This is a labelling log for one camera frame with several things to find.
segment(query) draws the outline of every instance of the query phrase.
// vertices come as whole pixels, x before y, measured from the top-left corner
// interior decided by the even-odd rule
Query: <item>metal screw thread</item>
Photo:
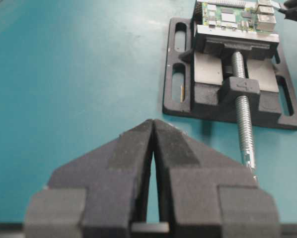
[[[245,78],[243,56],[240,52],[232,55],[233,75],[239,78]],[[243,163],[252,170],[256,169],[254,157],[254,141],[252,134],[252,123],[250,114],[249,99],[246,96],[239,96],[236,101],[236,117],[239,133],[239,145]]]
[[[243,56],[239,51],[233,53],[231,62],[233,75],[239,78],[245,78]]]

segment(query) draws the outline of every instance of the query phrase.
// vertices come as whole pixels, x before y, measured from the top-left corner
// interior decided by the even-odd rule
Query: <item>table surface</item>
[[[168,24],[194,0],[0,3],[0,222],[23,221],[64,163],[148,118],[240,161],[237,126],[162,114]],[[277,14],[297,93],[297,23]],[[257,175],[282,222],[297,222],[297,131],[254,127]],[[157,221],[152,173],[148,221]]]

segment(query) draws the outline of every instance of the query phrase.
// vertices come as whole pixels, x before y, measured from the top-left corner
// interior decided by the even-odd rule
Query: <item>clamp jaw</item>
[[[159,224],[146,224],[150,163]],[[278,238],[273,198],[249,169],[160,120],[59,167],[27,209],[26,238]]]

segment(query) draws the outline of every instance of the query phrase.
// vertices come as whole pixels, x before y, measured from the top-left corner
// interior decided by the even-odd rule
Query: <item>electronic component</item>
[[[236,22],[236,16],[234,14],[222,13],[222,21]]]
[[[246,6],[246,2],[242,0],[208,0],[208,3],[219,6],[229,6],[236,8],[245,8]]]
[[[221,10],[222,10],[222,13],[233,14],[233,9],[232,8],[222,7]]]
[[[217,10],[216,5],[213,5],[213,4],[208,4],[207,9],[209,11],[216,11]]]
[[[252,18],[252,13],[250,11],[243,11],[241,16],[244,18]]]
[[[241,21],[240,25],[242,30],[246,30],[246,24],[244,23],[244,21]]]
[[[233,31],[235,31],[236,29],[238,29],[238,25],[236,23],[232,23],[231,28]]]
[[[276,25],[275,16],[257,14],[256,29],[261,31],[273,31]]]
[[[249,27],[253,28],[254,27],[254,23],[253,20],[247,20]]]
[[[231,28],[231,23],[222,21],[222,29]]]
[[[271,0],[258,0],[257,1],[258,6],[272,6]]]
[[[274,10],[270,6],[259,6],[257,10],[258,14],[274,15]]]
[[[209,21],[209,27],[216,27],[216,21]]]

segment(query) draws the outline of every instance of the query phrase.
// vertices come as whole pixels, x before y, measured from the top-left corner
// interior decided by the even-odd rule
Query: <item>green circuit board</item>
[[[203,2],[203,25],[209,25],[210,23],[216,22],[216,27],[227,28],[227,29],[239,29],[245,31],[264,31],[256,29],[256,14],[251,12],[250,8],[234,8],[227,6],[216,5],[216,9],[209,8],[207,2]],[[226,15],[234,15],[235,21],[223,21],[222,13]]]

